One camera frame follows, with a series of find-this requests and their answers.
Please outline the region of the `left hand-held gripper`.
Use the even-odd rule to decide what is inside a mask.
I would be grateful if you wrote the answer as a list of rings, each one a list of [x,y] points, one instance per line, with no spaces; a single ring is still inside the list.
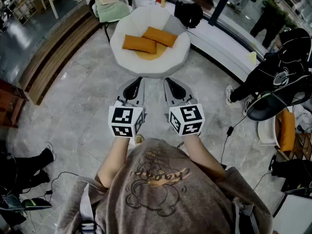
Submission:
[[[123,84],[109,107],[108,125],[115,137],[134,138],[144,123],[145,82],[142,77]]]

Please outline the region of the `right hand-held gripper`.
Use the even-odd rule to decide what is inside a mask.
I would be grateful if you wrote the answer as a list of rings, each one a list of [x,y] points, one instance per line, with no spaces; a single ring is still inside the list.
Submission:
[[[164,92],[169,105],[169,123],[175,132],[179,136],[200,133],[205,116],[190,87],[175,78],[165,78]]]

